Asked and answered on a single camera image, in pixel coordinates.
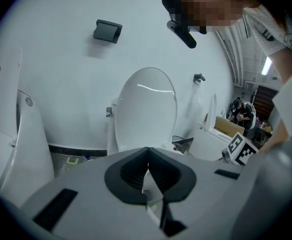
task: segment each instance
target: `toilet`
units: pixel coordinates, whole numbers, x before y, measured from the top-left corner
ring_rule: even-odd
[[[18,208],[54,179],[37,104],[18,90],[21,61],[17,47],[0,65],[0,197]]]
[[[177,109],[175,89],[163,71],[154,67],[137,71],[107,108],[107,155],[143,147],[182,154],[172,144]]]

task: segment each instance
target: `floor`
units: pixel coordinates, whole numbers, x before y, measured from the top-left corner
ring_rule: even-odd
[[[89,159],[97,159],[99,156],[89,156]],[[52,165],[54,167],[55,177],[71,170],[78,164],[87,161],[85,156],[74,156],[51,152]]]

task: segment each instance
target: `fluorescent light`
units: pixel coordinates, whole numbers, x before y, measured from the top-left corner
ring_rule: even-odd
[[[266,59],[266,63],[265,63],[265,66],[264,66],[264,69],[262,70],[262,75],[266,76],[270,67],[271,67],[271,60],[269,59],[269,57],[267,57]]]

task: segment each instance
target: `toilet seat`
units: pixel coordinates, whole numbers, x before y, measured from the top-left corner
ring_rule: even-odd
[[[115,136],[119,152],[170,146],[177,108],[175,89],[164,72],[147,67],[134,73],[117,102]]]

